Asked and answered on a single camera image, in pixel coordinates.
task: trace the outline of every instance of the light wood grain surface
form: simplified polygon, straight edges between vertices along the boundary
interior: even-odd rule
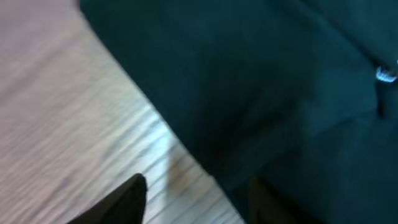
[[[66,223],[136,172],[145,223],[242,223],[69,0],[0,1],[0,223]]]

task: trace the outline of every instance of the wooden floor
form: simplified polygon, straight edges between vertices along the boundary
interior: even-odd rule
[[[136,172],[145,223],[242,223],[72,0],[0,1],[0,223],[66,223]]]

